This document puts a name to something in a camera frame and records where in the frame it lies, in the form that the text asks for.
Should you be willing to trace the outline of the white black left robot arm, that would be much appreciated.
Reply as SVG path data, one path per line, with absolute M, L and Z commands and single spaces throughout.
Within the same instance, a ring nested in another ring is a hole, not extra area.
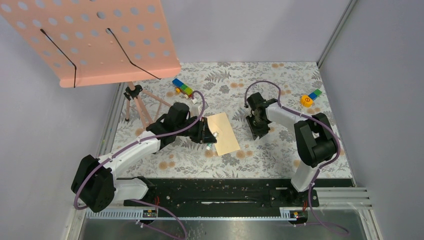
M 85 156 L 78 166 L 71 184 L 75 194 L 74 208 L 101 212 L 111 203 L 138 200 L 148 206 L 155 200 L 155 192 L 141 178 L 119 179 L 119 176 L 141 158 L 156 154 L 177 137 L 188 137 L 197 144 L 215 144 L 217 138 L 208 126 L 207 118 L 190 116 L 189 107 L 174 103 L 136 139 L 117 151 L 93 157 Z

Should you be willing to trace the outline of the cream envelope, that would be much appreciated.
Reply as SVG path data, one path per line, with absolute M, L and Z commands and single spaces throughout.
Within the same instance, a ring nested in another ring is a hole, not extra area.
M 207 117 L 208 127 L 212 133 L 218 133 L 214 144 L 218 156 L 239 151 L 240 145 L 225 112 Z

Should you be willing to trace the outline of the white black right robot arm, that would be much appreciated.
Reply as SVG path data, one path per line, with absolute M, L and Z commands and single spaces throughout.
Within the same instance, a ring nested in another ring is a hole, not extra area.
M 340 143 L 328 118 L 323 113 L 312 116 L 285 107 L 275 98 L 265 100 L 259 92 L 245 98 L 245 107 L 250 109 L 246 117 L 254 140 L 269 133 L 270 123 L 276 123 L 294 132 L 300 164 L 291 179 L 287 201 L 293 206 L 306 199 L 306 190 L 314 181 L 319 167 L 340 152 Z

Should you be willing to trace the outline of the white green glue stick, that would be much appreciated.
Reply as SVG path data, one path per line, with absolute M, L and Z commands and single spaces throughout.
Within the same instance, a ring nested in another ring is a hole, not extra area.
M 207 139 L 206 150 L 211 150 L 213 144 L 217 143 L 217 137 L 219 133 L 214 132 L 210 138 Z

